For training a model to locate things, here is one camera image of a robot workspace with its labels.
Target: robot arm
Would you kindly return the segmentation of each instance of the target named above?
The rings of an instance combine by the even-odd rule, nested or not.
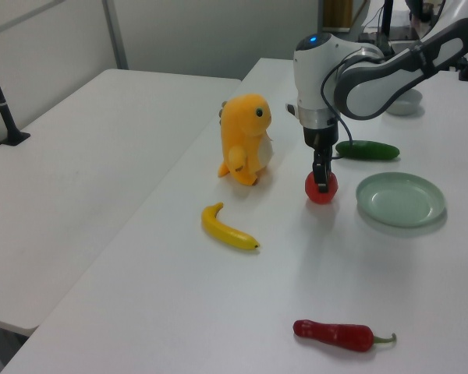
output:
[[[377,117],[401,94],[466,53],[468,0],[445,0],[431,32],[389,60],[372,44],[350,43],[330,34],[299,42],[293,59],[298,104],[287,110],[300,120],[305,143],[314,148],[318,192],[328,192],[339,111],[359,120]]]
[[[353,119],[377,117],[401,94],[466,53],[468,0],[447,0],[434,29],[421,41],[381,64],[359,62],[343,71],[336,83],[335,105]]]

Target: plush toy tail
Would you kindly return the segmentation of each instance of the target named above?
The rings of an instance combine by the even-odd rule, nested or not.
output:
[[[229,168],[227,168],[227,165],[225,162],[222,162],[222,165],[218,168],[218,177],[221,178],[229,173]]]

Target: white bowl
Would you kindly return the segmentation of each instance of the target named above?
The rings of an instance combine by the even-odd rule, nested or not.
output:
[[[420,91],[411,89],[406,91],[395,100],[387,109],[391,115],[411,115],[416,113],[420,106],[423,94]]]

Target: red chili pepper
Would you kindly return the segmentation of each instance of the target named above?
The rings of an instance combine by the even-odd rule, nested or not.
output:
[[[299,337],[307,337],[357,352],[369,351],[376,343],[391,343],[397,340],[394,333],[389,339],[376,337],[371,329],[364,325],[319,323],[308,319],[296,321],[293,324],[293,331]]]

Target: pepper stem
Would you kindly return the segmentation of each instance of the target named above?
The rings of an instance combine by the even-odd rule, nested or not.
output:
[[[373,336],[373,343],[374,344],[377,344],[377,343],[393,343],[394,341],[397,341],[397,335],[395,335],[394,333],[392,334],[392,337],[390,337],[388,339],[384,339],[383,337]]]

